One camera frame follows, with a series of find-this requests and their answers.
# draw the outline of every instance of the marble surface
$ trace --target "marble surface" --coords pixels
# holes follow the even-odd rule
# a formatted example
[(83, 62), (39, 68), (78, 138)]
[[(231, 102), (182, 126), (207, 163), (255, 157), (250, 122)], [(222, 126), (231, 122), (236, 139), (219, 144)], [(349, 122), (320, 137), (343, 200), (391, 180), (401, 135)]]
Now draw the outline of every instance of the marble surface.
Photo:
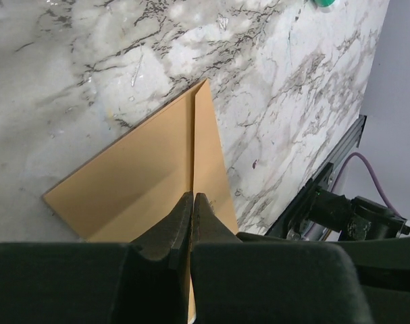
[(41, 194), (209, 78), (262, 234), (359, 114), (389, 0), (0, 0), (0, 241), (75, 240)]

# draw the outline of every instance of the white wall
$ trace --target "white wall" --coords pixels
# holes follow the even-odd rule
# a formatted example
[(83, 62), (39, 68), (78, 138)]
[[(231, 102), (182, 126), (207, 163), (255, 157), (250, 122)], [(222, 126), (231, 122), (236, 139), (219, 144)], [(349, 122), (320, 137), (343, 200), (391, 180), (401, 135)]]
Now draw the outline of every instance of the white wall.
[[(392, 0), (361, 113), (368, 115), (359, 147), (399, 213), (410, 219), (410, 0)], [(382, 203), (355, 157), (343, 192)]]

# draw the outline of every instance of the green object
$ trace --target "green object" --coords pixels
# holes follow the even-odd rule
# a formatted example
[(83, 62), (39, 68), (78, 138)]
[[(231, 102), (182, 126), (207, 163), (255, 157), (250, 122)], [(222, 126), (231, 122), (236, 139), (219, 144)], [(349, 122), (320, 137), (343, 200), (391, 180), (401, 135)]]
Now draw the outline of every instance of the green object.
[(335, 0), (315, 0), (319, 7), (329, 7)]

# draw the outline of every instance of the cable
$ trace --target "cable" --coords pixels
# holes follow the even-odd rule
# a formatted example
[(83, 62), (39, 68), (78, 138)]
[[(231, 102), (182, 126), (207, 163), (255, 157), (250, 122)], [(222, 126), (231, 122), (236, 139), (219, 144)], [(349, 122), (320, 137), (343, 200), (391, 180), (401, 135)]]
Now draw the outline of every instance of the cable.
[(364, 164), (365, 164), (365, 166), (367, 167), (368, 172), (369, 172), (369, 174), (370, 174), (370, 176), (371, 176), (371, 178), (372, 178), (372, 180), (373, 180), (373, 182), (374, 182), (374, 185), (376, 186), (376, 189), (378, 190), (379, 195), (380, 195), (380, 197), (382, 198), (382, 200), (384, 201), (385, 205), (386, 205), (390, 210), (392, 210), (394, 213), (396, 213), (398, 216), (401, 217), (400, 213), (394, 208), (394, 206), (393, 206), (393, 205), (391, 204), (391, 202), (389, 201), (388, 197), (386, 197), (386, 195), (385, 195), (385, 193), (384, 193), (384, 191), (383, 191), (383, 189), (382, 189), (382, 186), (381, 186), (380, 183), (379, 183), (379, 179), (378, 179), (377, 175), (374, 173), (373, 167), (371, 166), (371, 164), (369, 163), (369, 161), (367, 160), (367, 158), (364, 157), (361, 153), (354, 152), (354, 153), (350, 154), (350, 155), (347, 157), (346, 161), (344, 161), (344, 163), (342, 164), (342, 167), (341, 167), (340, 171), (338, 172), (337, 178), (335, 179), (335, 182), (334, 182), (334, 185), (332, 186), (331, 192), (333, 192), (334, 189), (336, 188), (336, 185), (337, 185), (337, 183), (340, 181), (340, 178), (341, 178), (341, 176), (342, 176), (342, 173), (343, 173), (344, 169), (345, 169), (346, 166), (347, 166), (347, 163), (348, 163), (353, 157), (358, 157), (358, 158), (361, 159), (362, 162), (364, 162)]

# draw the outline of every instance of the brown paper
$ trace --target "brown paper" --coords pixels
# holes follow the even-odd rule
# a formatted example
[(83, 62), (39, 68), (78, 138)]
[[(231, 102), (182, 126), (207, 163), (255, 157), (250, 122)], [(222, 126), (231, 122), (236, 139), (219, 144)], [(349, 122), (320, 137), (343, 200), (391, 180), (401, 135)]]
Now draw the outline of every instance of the brown paper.
[(205, 193), (215, 215), (237, 233), (208, 80), (88, 162), (44, 199), (89, 242), (131, 242), (190, 190)]

